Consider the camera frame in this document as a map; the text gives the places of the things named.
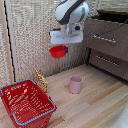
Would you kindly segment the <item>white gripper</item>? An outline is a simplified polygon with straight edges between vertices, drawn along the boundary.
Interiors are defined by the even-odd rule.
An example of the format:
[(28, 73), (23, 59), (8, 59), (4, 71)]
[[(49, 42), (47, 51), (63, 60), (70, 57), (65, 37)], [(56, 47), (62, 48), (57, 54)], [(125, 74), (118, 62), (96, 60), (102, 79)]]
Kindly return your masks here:
[[(64, 34), (61, 30), (52, 30), (50, 32), (52, 44), (80, 43), (83, 40), (83, 32), (75, 30), (71, 34)], [(69, 47), (65, 46), (66, 53), (69, 53)]]

